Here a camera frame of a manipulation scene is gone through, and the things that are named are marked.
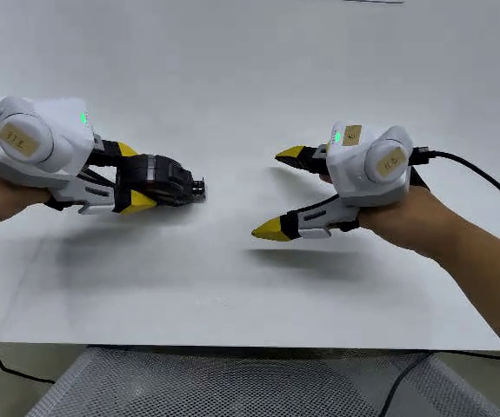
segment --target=wrist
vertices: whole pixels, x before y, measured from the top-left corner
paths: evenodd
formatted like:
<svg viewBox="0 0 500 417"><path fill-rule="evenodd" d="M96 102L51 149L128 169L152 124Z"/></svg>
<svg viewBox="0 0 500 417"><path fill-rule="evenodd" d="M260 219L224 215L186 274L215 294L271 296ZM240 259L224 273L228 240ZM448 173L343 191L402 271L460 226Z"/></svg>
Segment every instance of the wrist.
<svg viewBox="0 0 500 417"><path fill-rule="evenodd" d="M430 233L428 244L422 255L426 255L443 266L457 254L460 236L467 224L462 217L448 209L448 213L445 213Z"/></svg>

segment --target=gray floor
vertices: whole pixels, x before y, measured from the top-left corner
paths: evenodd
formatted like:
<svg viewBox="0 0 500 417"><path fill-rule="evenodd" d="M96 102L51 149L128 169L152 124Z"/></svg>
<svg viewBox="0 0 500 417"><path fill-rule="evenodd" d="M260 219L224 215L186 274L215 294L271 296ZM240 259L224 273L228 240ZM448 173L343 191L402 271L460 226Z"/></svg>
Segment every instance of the gray floor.
<svg viewBox="0 0 500 417"><path fill-rule="evenodd" d="M0 344L0 355L7 365L47 378L57 378L82 350L79 345ZM500 407L500 361L451 354L441 357ZM0 417L25 415L47 389L44 384L0 373Z"/></svg>

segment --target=gray mesh seat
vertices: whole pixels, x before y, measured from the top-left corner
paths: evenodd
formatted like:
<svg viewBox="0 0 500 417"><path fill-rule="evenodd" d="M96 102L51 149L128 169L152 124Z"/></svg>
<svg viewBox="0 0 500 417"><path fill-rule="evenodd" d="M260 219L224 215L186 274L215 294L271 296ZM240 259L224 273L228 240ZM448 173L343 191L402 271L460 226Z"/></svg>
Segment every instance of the gray mesh seat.
<svg viewBox="0 0 500 417"><path fill-rule="evenodd" d="M375 417L417 354L263 359L88 348L28 417ZM500 416L436 357L406 376L388 416Z"/></svg>

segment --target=white table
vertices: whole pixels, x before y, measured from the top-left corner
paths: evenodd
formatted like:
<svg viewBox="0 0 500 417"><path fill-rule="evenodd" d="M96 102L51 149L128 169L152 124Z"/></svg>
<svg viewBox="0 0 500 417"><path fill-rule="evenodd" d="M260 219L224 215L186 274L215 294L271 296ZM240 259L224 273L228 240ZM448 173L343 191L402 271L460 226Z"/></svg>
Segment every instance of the white table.
<svg viewBox="0 0 500 417"><path fill-rule="evenodd" d="M43 206L0 224L0 341L500 349L434 262L358 230L254 239L332 195L277 151L337 119L405 126L500 179L500 2L0 1L0 96L81 96L109 140L176 158L205 204ZM434 161L434 193L500 237L500 195Z"/></svg>

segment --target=label sticker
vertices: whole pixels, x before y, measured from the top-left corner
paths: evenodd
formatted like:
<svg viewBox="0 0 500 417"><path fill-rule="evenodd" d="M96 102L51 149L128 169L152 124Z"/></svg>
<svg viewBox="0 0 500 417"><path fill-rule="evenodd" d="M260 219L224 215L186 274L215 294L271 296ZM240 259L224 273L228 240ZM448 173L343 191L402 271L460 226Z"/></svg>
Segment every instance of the label sticker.
<svg viewBox="0 0 500 417"><path fill-rule="evenodd" d="M377 163L377 172L385 178L396 168L406 162L406 155L402 148L394 148Z"/></svg>
<svg viewBox="0 0 500 417"><path fill-rule="evenodd" d="M362 134L362 126L352 125L346 126L344 131L343 146L355 146L360 143L360 135Z"/></svg>
<svg viewBox="0 0 500 417"><path fill-rule="evenodd" d="M12 123L6 123L0 131L0 140L8 143L23 156L32 156L39 144Z"/></svg>

